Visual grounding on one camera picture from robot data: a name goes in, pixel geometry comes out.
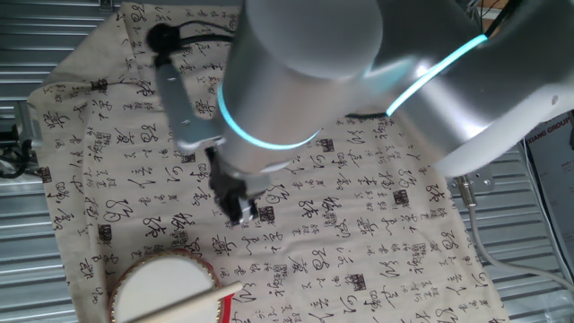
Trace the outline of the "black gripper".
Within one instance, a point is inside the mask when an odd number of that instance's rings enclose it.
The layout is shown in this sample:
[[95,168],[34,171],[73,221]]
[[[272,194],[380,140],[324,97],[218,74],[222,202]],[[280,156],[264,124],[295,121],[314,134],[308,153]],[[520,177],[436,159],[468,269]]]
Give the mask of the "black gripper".
[[214,192],[215,201],[221,203],[230,224],[238,225],[257,219],[257,204],[248,194],[246,181],[231,174],[214,146],[204,151],[210,164],[209,188]]

